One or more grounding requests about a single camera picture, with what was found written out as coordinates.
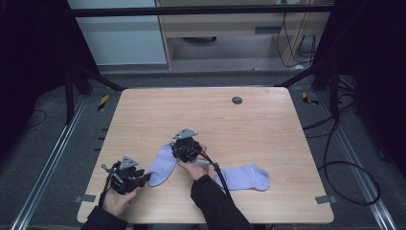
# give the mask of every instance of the sock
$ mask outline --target sock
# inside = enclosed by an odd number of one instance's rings
[[[170,143],[163,145],[148,169],[148,172],[151,173],[151,178],[148,181],[149,186],[153,187],[164,183],[172,173],[175,165],[176,159],[172,155]]]
[[[240,167],[227,167],[221,170],[229,190],[258,189],[265,191],[269,187],[268,172],[260,169],[256,164]],[[215,182],[223,188],[218,174]]]

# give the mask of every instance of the wooden table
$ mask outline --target wooden table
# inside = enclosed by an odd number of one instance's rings
[[[232,98],[243,99],[241,104]],[[252,223],[329,223],[326,194],[306,142],[296,110],[285,88],[159,88],[123,92],[105,138],[86,193],[95,202],[83,202],[80,222],[99,200],[107,173],[124,155],[148,169],[161,145],[184,127],[197,130],[194,139],[221,168],[256,163],[269,172],[265,192],[231,191],[239,210]],[[214,177],[211,167],[210,175]],[[145,186],[127,208],[132,223],[204,223],[191,195],[192,182],[176,166],[157,187]]]

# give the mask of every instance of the white cabinet door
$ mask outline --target white cabinet door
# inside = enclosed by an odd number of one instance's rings
[[[72,9],[155,7],[153,0],[68,0]],[[99,66],[167,64],[157,16],[77,18]]]

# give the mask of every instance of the black sleeve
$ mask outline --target black sleeve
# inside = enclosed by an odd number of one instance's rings
[[[125,230],[128,223],[96,206],[81,230]]]
[[[208,175],[193,182],[191,197],[210,230],[252,229],[247,218]]]

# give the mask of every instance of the aluminum rail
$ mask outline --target aluminum rail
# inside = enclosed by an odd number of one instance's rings
[[[39,203],[39,200],[42,198],[42,195],[45,192],[45,189],[48,186],[48,183],[54,174],[57,163],[62,156],[62,153],[65,150],[65,147],[71,137],[76,124],[78,123],[81,112],[84,108],[86,102],[85,96],[80,96],[78,105],[76,108],[76,115],[73,117],[70,124],[66,125],[62,130],[62,133],[59,136],[59,139],[56,142],[56,145],[48,158],[47,163],[44,166],[44,169],[41,172],[41,175],[36,180],[36,183],[27,198],[24,206],[18,213],[17,217],[14,219],[14,222],[11,225],[11,230],[24,230],[28,227],[29,222],[34,214],[34,211]]]
[[[298,5],[247,5],[247,6],[198,6],[157,7],[117,9],[72,9],[69,11],[47,11],[50,15],[74,17],[146,16],[184,14],[226,14],[226,13],[272,13],[272,12],[336,12],[350,11],[355,5],[298,4]]]
[[[328,109],[327,96],[321,92],[317,92],[316,95],[320,99],[320,102],[323,108],[325,109],[326,114],[330,116],[331,113]],[[344,129],[341,126],[339,126],[337,127],[336,132],[338,141],[341,147],[343,148],[343,153],[347,158],[347,160],[355,165],[363,167],[361,160],[358,158],[355,150],[352,148],[350,140],[348,139]],[[357,169],[353,169],[352,172],[358,182],[358,185],[364,195],[364,198],[367,201],[373,200],[376,197],[377,191],[374,187],[372,180],[365,173],[362,173]],[[376,222],[379,224],[379,227],[382,230],[397,230],[397,226],[394,220],[392,219],[392,216],[389,213],[388,209],[386,208],[386,205],[382,200],[382,198],[380,198],[375,204],[370,205],[370,208],[372,214],[376,219]]]

